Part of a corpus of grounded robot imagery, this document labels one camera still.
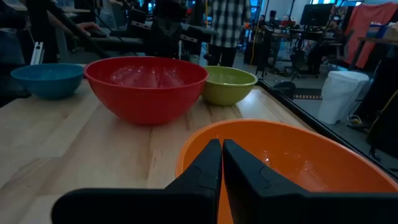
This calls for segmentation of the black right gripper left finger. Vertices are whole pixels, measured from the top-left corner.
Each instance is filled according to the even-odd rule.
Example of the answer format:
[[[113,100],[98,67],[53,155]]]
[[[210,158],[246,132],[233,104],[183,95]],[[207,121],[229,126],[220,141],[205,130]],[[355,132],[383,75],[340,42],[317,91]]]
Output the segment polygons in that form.
[[[216,224],[222,180],[212,139],[164,189],[77,189],[53,205],[53,224]]]

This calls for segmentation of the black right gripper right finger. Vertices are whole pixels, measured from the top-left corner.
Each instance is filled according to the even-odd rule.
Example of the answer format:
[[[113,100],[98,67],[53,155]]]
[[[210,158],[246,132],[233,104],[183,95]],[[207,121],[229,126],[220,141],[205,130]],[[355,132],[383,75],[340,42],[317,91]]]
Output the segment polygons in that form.
[[[231,139],[222,153],[234,224],[398,224],[398,193],[309,192]]]

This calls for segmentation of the orange plastic bowl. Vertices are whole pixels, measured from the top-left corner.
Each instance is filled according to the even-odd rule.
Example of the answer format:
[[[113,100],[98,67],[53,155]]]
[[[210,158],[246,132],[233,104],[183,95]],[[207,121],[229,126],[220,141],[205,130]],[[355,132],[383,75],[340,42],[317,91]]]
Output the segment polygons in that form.
[[[317,133],[260,119],[221,121],[189,137],[177,159],[181,175],[212,140],[227,139],[309,192],[398,193],[398,183],[357,153]],[[221,184],[218,223],[234,224],[226,186]]]

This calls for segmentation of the green plastic bowl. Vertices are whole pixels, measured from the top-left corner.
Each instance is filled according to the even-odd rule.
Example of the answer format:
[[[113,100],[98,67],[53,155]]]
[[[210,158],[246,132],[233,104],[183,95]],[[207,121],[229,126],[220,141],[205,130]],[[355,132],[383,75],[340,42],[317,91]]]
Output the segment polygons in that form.
[[[213,105],[231,106],[243,100],[258,79],[255,75],[231,67],[206,66],[208,78],[201,94]]]

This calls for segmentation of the blue plastic bowl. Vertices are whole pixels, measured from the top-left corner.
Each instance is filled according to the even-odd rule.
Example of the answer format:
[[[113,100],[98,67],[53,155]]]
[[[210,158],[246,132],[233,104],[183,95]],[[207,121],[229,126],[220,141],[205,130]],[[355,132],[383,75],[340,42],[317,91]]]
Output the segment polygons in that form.
[[[70,63],[43,63],[16,68],[11,72],[29,93],[46,100],[74,94],[83,79],[83,67]]]

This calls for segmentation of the nested rainbow bowls stack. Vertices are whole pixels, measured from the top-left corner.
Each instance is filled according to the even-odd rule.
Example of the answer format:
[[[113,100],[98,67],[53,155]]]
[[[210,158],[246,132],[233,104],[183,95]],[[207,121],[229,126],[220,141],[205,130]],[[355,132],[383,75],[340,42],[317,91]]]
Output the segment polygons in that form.
[[[107,109],[140,125],[165,124],[184,115],[208,79],[200,65],[148,56],[97,60],[86,65],[83,73]]]

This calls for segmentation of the white trash bin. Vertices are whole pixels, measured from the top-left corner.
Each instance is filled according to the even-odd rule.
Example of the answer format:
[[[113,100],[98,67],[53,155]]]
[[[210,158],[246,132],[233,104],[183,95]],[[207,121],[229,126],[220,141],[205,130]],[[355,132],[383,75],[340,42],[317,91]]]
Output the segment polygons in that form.
[[[369,82],[366,74],[354,71],[330,71],[323,84],[318,120],[336,124],[346,119],[361,89]]]

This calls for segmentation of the person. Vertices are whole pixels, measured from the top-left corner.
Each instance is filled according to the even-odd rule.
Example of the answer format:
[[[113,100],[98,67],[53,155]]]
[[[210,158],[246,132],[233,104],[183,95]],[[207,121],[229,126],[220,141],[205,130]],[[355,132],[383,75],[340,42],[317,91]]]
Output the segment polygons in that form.
[[[210,0],[208,15],[211,29],[217,31],[209,43],[208,53],[211,66],[232,67],[238,41],[245,22],[251,17],[250,0]]]

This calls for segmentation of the black monitor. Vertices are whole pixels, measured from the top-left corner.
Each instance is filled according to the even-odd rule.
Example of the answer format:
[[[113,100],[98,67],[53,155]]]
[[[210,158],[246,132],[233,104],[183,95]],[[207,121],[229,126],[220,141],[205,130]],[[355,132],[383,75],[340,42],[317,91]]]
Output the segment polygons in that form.
[[[300,25],[324,27],[329,21],[334,4],[307,4]]]

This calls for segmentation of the blue storage box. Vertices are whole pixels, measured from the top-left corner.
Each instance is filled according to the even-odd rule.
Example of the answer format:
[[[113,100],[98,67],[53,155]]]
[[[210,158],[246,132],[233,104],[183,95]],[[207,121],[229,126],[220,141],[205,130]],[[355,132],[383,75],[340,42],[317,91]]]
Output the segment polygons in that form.
[[[366,37],[383,38],[388,24],[381,24],[378,22],[371,22],[366,33]]]

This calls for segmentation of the person's hand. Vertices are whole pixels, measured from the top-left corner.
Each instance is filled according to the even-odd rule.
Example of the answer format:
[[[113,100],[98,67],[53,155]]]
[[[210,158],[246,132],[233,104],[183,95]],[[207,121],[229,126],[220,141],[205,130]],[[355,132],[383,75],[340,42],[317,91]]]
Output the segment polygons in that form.
[[[99,25],[97,25],[94,22],[82,22],[82,23],[77,24],[77,26],[88,36],[91,35],[89,33],[89,30],[92,30],[92,29],[100,30]]]

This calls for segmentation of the black aluminium table frame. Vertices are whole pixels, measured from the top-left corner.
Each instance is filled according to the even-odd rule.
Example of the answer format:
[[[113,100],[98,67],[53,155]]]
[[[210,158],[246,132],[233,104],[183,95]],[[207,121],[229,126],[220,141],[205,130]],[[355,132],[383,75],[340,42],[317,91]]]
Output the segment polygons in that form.
[[[340,135],[338,135],[336,132],[332,131],[325,124],[321,123],[320,121],[315,119],[312,115],[310,115],[308,112],[306,112],[305,110],[303,110],[299,106],[297,106],[288,97],[284,96],[283,94],[281,94],[280,92],[278,92],[276,90],[273,90],[270,85],[268,85],[266,82],[264,82],[262,80],[257,81],[257,83],[255,85],[259,86],[263,90],[265,90],[266,93],[270,94],[270,96],[272,96],[276,102],[278,102],[281,105],[283,105],[284,107],[286,107],[290,112],[293,112],[294,115],[296,115],[298,118],[300,118],[305,124],[307,124],[309,127],[311,127],[315,132],[317,132],[318,134],[321,134],[322,136],[324,136],[326,138],[336,141],[337,143],[356,152],[361,157],[366,158],[368,161],[377,165],[380,169],[382,169],[386,174],[388,174],[390,177],[392,177],[398,183],[398,174],[393,173],[393,171],[390,168],[387,168],[386,166],[382,165],[380,162],[373,159],[367,153],[359,150],[357,147],[355,147],[354,145],[352,145],[351,143],[349,143],[348,141],[343,139]]]

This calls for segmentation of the white bracket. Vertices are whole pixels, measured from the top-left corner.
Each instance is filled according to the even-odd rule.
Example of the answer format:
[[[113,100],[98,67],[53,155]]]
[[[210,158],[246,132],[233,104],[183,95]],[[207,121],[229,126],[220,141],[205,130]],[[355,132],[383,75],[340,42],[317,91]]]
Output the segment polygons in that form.
[[[43,61],[45,49],[43,42],[35,42],[34,50],[31,56],[30,65],[39,65]]]

